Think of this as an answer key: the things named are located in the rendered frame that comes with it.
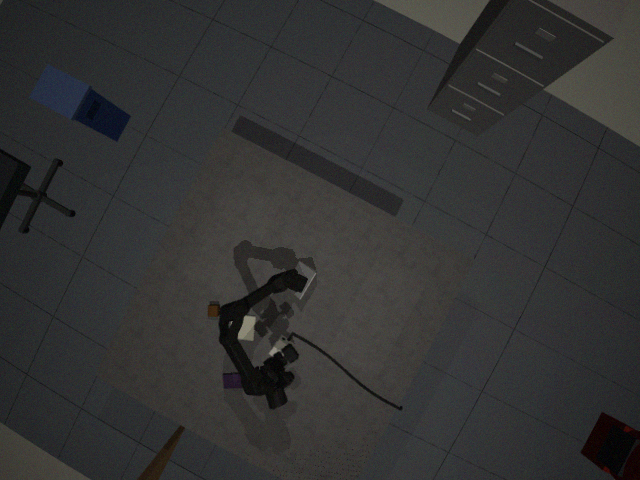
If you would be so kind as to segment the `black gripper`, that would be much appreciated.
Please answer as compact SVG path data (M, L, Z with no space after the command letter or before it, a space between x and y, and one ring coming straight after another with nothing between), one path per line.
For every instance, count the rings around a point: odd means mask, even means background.
M283 347L281 349L281 352L284 356L282 356L280 352L277 352L276 354L273 354L274 355L273 357L270 357L263 362L264 365L267 365L267 364L276 365L280 370L280 375L283 374L281 369L283 366L286 366L287 361L292 363L294 360L298 359L299 357L298 353L296 352L296 350L293 348L291 344L287 344L285 347Z

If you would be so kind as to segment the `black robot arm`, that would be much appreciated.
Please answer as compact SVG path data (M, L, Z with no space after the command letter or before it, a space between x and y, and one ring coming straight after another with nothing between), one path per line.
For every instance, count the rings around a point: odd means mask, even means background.
M242 300L236 300L220 307L219 311L219 341L224 346L233 364L241 376L241 385L247 395L262 396L265 394L270 409L285 405L288 401L284 389L294 380L294 375L285 372L283 366L280 375L279 368L274 364L267 364L257 371L251 364L243 347L238 341L238 333L243 325L244 316L251 307L269 296L284 292L287 288L302 293L308 278L298 274L296 269L273 275L262 287ZM230 328L228 324L233 321ZM280 375L280 376L279 376Z

